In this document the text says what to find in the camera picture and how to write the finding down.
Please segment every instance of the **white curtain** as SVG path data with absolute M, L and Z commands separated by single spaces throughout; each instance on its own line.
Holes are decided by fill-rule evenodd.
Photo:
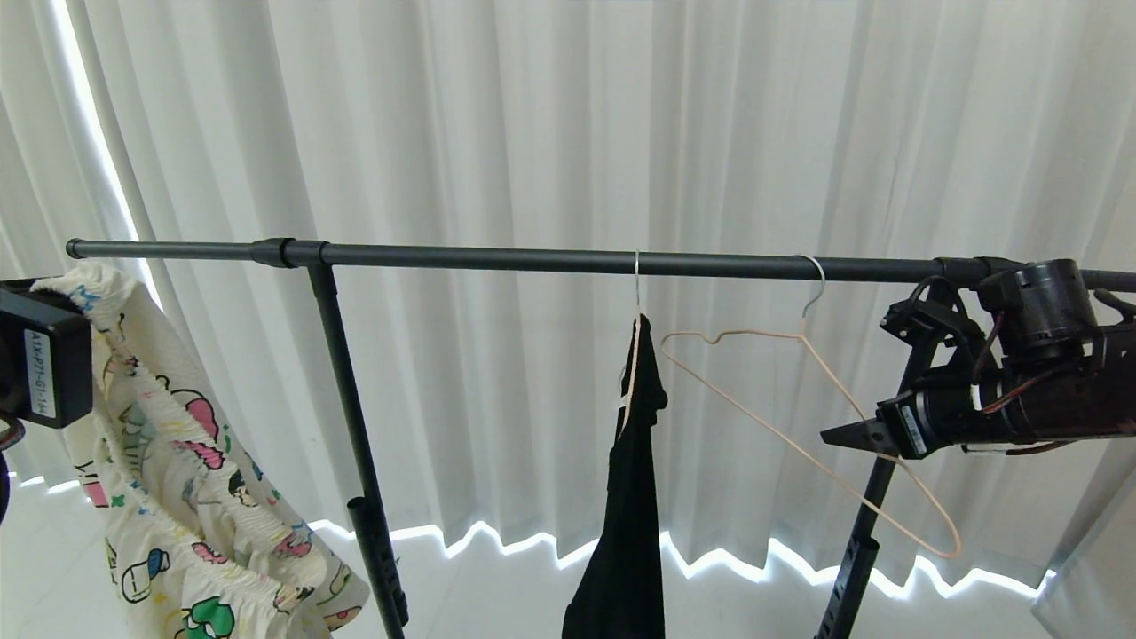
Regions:
M 142 239 L 1136 267 L 1130 2 L 68 7 Z M 52 241 L 98 232 L 66 231 Z M 304 274 L 166 268 L 161 301 L 184 317 L 242 439 L 307 517 L 345 523 L 358 481 Z M 337 274 L 392 526 L 437 524 L 452 542 L 484 520 L 507 543 L 549 532 L 561 555 L 594 538 L 632 279 Z M 877 323 L 909 290 L 832 284 L 811 312 L 815 345 L 866 407 L 895 391 L 905 349 Z M 815 291 L 644 283 L 657 337 L 793 330 Z M 866 481 L 870 456 L 820 442 L 854 413 L 796 347 L 678 351 Z M 660 509 L 686 559 L 722 547 L 763 565 L 772 536 L 815 566 L 838 563 L 857 504 L 674 367 L 663 374 Z M 960 559 L 936 559 L 946 580 L 980 566 L 1036 584 L 1076 517 L 1099 514 L 1078 505 L 1106 446 L 918 463 L 966 542 Z M 886 507 L 950 548 L 909 480 Z M 877 566 L 902 582 L 914 543 L 886 524 L 877 537 Z

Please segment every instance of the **metal hook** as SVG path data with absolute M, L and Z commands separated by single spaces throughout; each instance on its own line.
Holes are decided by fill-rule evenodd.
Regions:
M 640 284 L 638 284 L 638 249 L 635 249 L 635 308 L 643 308 L 640 304 Z
M 817 291 L 817 294 L 809 300 L 809 304 L 804 305 L 804 308 L 801 309 L 801 320 L 804 320 L 804 316 L 809 314 L 809 307 L 812 306 L 813 304 L 817 304 L 817 300 L 820 299 L 820 296 L 825 294 L 825 285 L 828 283 L 828 281 L 825 277 L 825 267 L 820 265 L 820 262 L 818 262 L 817 258 L 801 254 L 796 254 L 794 257 L 803 257 L 804 259 L 808 259 L 813 264 L 813 266 L 817 267 L 817 272 L 820 273 L 820 290 Z

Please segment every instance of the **white wall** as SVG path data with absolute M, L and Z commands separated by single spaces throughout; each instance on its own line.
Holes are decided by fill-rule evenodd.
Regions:
M 352 542 L 329 530 L 321 534 L 361 571 Z M 98 516 L 80 491 L 48 495 L 42 484 L 17 490 L 0 528 L 0 637 L 130 637 L 117 615 L 101 540 Z M 557 570 L 548 543 L 503 556 L 484 532 L 452 558 L 433 537 L 402 540 L 395 549 L 410 603 L 411 639 L 559 637 L 563 608 L 586 561 Z M 780 559 L 771 558 L 767 580 L 753 583 L 724 565 L 686 579 L 671 555 L 665 556 L 671 639 L 804 639 L 817 630 L 829 587 L 810 586 Z M 870 589 L 854 637 L 1049 637 L 1030 615 L 1027 597 L 977 583 L 943 599 L 925 574 L 913 574 L 905 600 Z M 375 607 L 336 637 L 382 637 Z

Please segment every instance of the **label sticker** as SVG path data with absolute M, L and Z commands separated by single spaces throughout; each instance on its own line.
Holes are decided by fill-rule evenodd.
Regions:
M 32 413 L 56 417 L 56 382 L 51 376 L 51 339 L 24 330 L 24 352 L 27 356 L 27 391 L 32 398 Z
M 922 433 L 919 432 L 919 422 L 916 421 L 916 415 L 911 412 L 911 407 L 901 406 L 900 413 L 903 415 L 903 423 L 908 426 L 908 434 L 911 435 L 911 443 L 916 445 L 916 453 L 926 455 L 927 445 L 922 440 Z

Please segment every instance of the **black garment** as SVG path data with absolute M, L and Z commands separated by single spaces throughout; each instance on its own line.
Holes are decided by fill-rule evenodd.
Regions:
M 611 448 L 603 533 L 565 612 L 563 639 L 662 639 L 665 636 L 651 426 L 658 422 L 655 412 L 667 407 L 667 393 L 654 359 L 651 323 L 645 316 L 640 318 L 632 414 Z M 634 346 L 633 341 L 627 349 L 624 396 L 630 380 Z M 620 408 L 616 422 L 617 434 L 624 410 Z

